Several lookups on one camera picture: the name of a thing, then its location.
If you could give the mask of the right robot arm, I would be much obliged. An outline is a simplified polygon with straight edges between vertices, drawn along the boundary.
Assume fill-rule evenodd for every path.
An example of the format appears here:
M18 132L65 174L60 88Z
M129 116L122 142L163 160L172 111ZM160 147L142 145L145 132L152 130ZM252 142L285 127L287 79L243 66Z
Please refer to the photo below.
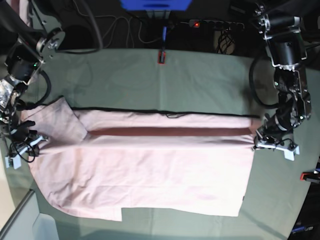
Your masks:
M59 52L66 34L61 28L47 32L29 27L5 0L0 2L0 23L18 35L5 61L7 75L0 80L0 136L11 142L5 145L4 162L6 168L18 169L22 161L29 162L23 155L38 157L38 144L48 138L31 130L35 122L22 122L17 113L40 106L49 96L52 85L42 66ZM46 92L39 101L27 104L21 97L38 75L46 82Z

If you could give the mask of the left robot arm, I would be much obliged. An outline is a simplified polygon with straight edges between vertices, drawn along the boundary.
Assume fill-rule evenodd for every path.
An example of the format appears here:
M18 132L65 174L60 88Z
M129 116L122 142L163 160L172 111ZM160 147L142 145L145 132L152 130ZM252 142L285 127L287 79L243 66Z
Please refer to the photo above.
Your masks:
M253 149L282 151L285 159L294 161L295 155L300 154L300 147L294 141L294 129L310 119L312 113L301 18L284 12L280 5L270 7L262 1L255 5L250 22L262 35L264 43L250 65L249 87L256 103L275 112L272 116L265 114L263 124L255 132ZM264 54L268 54L275 69L273 86L278 102L274 104L264 103L256 92L254 70Z

